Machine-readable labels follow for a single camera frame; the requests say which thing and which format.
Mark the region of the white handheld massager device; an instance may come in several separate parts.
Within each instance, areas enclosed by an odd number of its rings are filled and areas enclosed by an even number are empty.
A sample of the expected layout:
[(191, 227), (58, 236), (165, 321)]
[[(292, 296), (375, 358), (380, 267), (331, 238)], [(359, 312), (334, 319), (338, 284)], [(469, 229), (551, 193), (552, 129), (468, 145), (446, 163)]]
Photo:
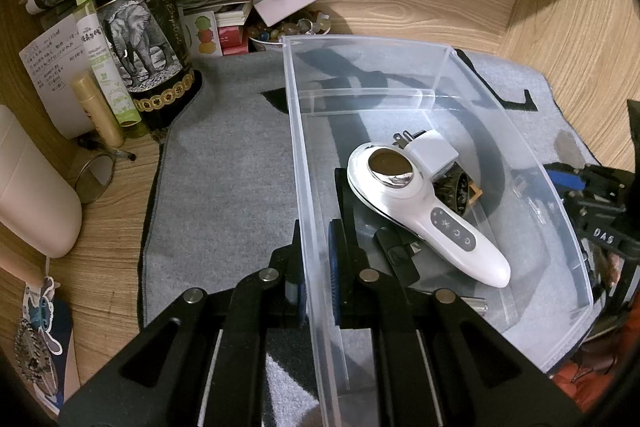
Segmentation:
[(360, 202), (418, 236), (472, 279), (495, 288), (511, 280), (504, 254), (441, 202), (418, 164), (398, 147), (363, 143), (350, 153), (347, 181)]

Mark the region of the clear plastic storage bin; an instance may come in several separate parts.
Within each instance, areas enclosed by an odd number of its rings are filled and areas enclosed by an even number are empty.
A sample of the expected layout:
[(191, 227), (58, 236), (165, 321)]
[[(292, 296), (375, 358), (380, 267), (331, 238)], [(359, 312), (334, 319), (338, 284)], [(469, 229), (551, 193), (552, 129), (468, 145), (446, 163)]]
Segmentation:
[(330, 299), (334, 172), (352, 150), (397, 131), (435, 130), (482, 196), (469, 218), (506, 255), (506, 288), (477, 283), (431, 251), (420, 286), (448, 286), (488, 304), (487, 321), (538, 369), (570, 354), (596, 316), (588, 268), (544, 165), (565, 120), (544, 78), (503, 63), (477, 74), (450, 46), (356, 36), (295, 37), (283, 47), (303, 265), (320, 409), (328, 426), (372, 426), (368, 331), (344, 331)]

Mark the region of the small silver metal cylinder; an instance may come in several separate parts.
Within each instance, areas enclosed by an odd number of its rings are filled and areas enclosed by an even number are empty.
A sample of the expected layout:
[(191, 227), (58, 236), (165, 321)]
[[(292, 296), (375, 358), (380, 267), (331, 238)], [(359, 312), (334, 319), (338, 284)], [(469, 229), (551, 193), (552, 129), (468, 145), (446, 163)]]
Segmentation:
[(480, 314), (481, 317), (484, 317), (488, 312), (488, 303), (484, 298), (462, 297), (461, 300), (470, 306), (476, 313)]

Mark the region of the white power adapter plug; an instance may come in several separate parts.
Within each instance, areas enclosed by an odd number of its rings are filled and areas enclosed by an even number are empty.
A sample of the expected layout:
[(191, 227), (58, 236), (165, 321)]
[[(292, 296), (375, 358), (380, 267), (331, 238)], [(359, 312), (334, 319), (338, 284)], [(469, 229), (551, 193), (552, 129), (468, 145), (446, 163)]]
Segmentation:
[(459, 154), (436, 130), (411, 134), (405, 130), (393, 134), (394, 144), (419, 167), (430, 180), (436, 180), (457, 161)]

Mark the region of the black gold lipstick tube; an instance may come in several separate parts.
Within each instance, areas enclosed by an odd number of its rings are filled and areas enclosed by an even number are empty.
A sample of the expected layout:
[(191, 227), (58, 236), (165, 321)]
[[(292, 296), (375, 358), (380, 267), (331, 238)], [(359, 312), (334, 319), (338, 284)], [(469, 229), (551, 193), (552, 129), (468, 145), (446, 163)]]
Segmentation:
[(473, 181), (469, 184), (468, 205), (473, 206), (483, 195), (483, 190)]

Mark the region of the grey mat with black letters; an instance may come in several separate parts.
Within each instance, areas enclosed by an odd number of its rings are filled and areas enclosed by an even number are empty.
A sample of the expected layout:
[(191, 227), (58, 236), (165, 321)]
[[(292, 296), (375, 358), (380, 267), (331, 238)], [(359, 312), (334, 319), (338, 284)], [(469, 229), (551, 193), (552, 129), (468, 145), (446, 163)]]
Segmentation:
[[(502, 64), (510, 63), (544, 78), (495, 55), (474, 52), (470, 61), (477, 74), (500, 74)], [(203, 62), (200, 69), (202, 89), (172, 123), (158, 166), (140, 269), (143, 323), (190, 287), (223, 291), (262, 269), (299, 221), (282, 55), (223, 58)], [(555, 133), (554, 161), (588, 164), (591, 153), (565, 124)], [(424, 251), (435, 253), (421, 245), (412, 259), (416, 271)], [(420, 291), (448, 287), (424, 289), (418, 274)], [(266, 425), (327, 426), (310, 324), (270, 336), (267, 383)]]

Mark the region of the orange cloth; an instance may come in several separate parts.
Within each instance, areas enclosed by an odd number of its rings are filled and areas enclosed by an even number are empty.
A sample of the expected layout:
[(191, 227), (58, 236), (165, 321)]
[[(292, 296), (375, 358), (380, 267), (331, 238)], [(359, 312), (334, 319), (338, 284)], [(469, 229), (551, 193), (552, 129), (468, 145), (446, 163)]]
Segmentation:
[(580, 348), (552, 377), (583, 411), (590, 411), (605, 395), (629, 359), (625, 351)]

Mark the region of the yellow lip balm tube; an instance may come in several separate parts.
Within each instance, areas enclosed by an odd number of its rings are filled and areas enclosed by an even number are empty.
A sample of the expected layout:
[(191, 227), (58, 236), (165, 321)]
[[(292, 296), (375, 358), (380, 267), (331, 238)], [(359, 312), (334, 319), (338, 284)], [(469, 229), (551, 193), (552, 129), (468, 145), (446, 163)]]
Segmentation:
[(103, 142), (109, 147), (120, 147), (124, 144), (124, 132), (91, 72), (86, 70), (76, 76), (72, 81), (72, 89)]

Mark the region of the bowl of glass marbles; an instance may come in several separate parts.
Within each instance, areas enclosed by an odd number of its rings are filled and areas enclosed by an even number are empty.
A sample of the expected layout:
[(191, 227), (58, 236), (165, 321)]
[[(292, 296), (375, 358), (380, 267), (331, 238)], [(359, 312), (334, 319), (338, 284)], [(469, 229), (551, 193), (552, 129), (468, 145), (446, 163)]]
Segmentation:
[(268, 26), (257, 13), (252, 13), (245, 25), (248, 41), (258, 52), (280, 51), (284, 37), (323, 36), (331, 29), (332, 20), (329, 14), (310, 9), (295, 12), (272, 26)]

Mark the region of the fruit picture card box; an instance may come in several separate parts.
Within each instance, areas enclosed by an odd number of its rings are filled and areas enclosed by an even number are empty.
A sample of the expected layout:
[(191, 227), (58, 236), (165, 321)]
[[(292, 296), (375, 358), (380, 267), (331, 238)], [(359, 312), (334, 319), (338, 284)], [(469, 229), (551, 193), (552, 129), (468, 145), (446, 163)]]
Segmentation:
[(215, 14), (204, 11), (181, 17), (191, 58), (220, 57), (222, 49)]

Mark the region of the beige cylindrical container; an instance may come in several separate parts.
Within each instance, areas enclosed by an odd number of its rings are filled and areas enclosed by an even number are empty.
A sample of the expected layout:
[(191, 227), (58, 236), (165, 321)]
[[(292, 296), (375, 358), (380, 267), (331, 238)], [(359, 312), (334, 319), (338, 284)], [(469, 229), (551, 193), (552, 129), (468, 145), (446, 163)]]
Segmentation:
[(74, 247), (82, 207), (9, 107), (1, 107), (1, 223), (49, 258)]

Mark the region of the white folded card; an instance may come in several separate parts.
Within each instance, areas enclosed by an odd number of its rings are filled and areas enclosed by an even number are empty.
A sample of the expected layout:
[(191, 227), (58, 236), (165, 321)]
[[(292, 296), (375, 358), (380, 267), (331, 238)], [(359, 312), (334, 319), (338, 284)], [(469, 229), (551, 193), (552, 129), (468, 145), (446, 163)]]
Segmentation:
[(268, 27), (318, 0), (256, 0), (254, 9)]

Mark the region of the green white spray bottle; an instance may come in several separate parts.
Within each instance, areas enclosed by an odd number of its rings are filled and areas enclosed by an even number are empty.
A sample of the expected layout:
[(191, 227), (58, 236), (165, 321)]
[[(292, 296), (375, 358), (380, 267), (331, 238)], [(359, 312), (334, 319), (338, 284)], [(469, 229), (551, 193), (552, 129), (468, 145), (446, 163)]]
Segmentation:
[(140, 124), (141, 117), (122, 81), (105, 37), (93, 0), (75, 0), (78, 36), (88, 57), (91, 72), (108, 106), (123, 128)]

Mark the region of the white handwritten paper note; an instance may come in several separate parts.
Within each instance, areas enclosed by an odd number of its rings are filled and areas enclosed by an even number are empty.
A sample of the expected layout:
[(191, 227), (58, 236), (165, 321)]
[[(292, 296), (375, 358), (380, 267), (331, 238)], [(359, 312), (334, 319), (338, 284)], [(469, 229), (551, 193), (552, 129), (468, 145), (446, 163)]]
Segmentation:
[(72, 81), (89, 70), (73, 15), (65, 17), (20, 52), (20, 59), (52, 124), (71, 140), (94, 129)]

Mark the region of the dark elephant label bottle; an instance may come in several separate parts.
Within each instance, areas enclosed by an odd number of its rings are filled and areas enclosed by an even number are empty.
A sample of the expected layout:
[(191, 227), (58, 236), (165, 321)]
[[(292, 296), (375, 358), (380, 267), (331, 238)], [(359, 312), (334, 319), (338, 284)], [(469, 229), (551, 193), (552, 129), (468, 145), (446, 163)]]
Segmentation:
[(153, 134), (166, 132), (202, 87), (175, 0), (94, 0), (122, 80)]

